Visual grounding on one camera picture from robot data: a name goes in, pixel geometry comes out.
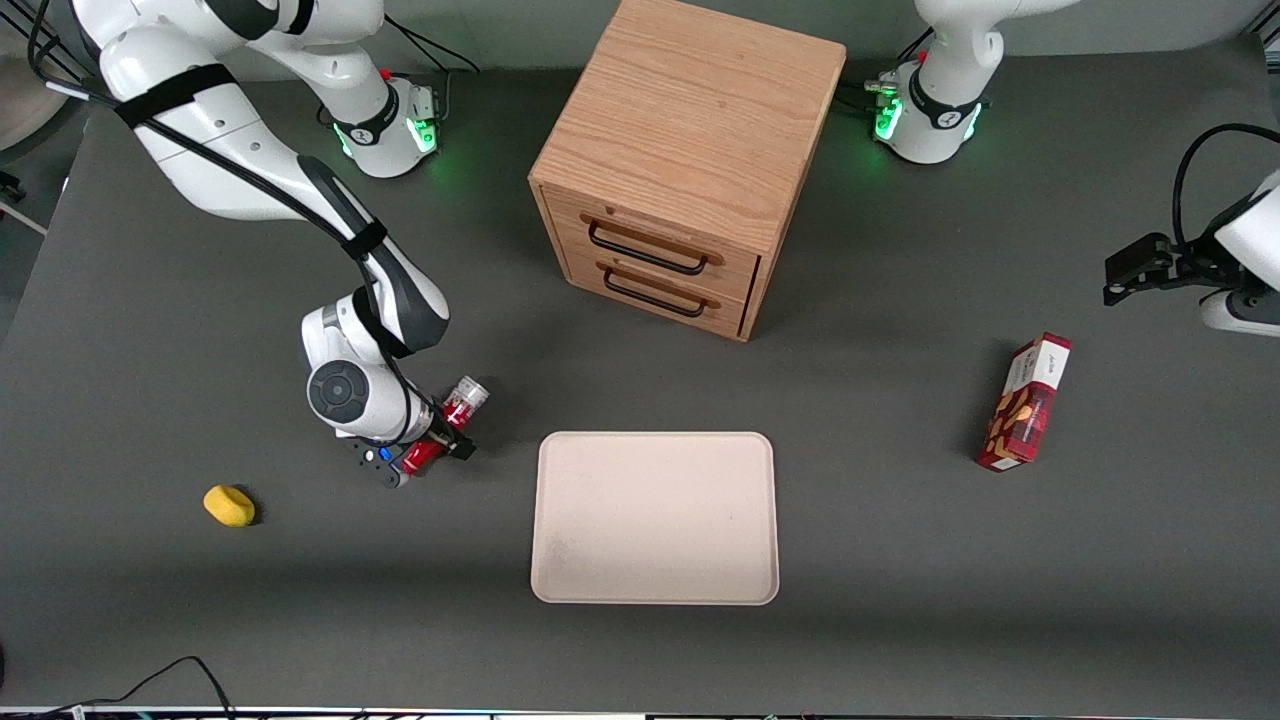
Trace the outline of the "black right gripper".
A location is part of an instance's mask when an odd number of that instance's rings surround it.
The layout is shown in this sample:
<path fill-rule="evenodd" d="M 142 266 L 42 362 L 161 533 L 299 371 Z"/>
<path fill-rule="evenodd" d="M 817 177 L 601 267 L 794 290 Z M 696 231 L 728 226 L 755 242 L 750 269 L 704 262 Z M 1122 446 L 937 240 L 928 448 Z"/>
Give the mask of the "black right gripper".
<path fill-rule="evenodd" d="M 411 427 L 388 438 L 349 434 L 349 447 L 358 454 L 361 466 L 384 475 L 388 489 L 398 489 L 412 477 L 421 477 L 445 455 L 465 461 L 476 448 L 461 429 L 448 425 Z"/>

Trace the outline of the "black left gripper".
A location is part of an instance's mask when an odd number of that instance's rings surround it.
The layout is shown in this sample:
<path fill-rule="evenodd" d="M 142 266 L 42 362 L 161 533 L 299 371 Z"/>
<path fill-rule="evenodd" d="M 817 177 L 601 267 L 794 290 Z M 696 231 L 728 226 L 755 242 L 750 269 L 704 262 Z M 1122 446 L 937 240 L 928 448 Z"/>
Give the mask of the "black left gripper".
<path fill-rule="evenodd" d="M 1103 270 L 1103 305 L 1107 307 L 1133 293 L 1160 290 L 1171 281 L 1175 290 L 1239 290 L 1243 286 L 1243 265 L 1216 240 L 1212 231 L 1204 231 L 1194 240 L 1181 241 L 1171 241 L 1164 233 L 1148 233 L 1108 256 Z"/>

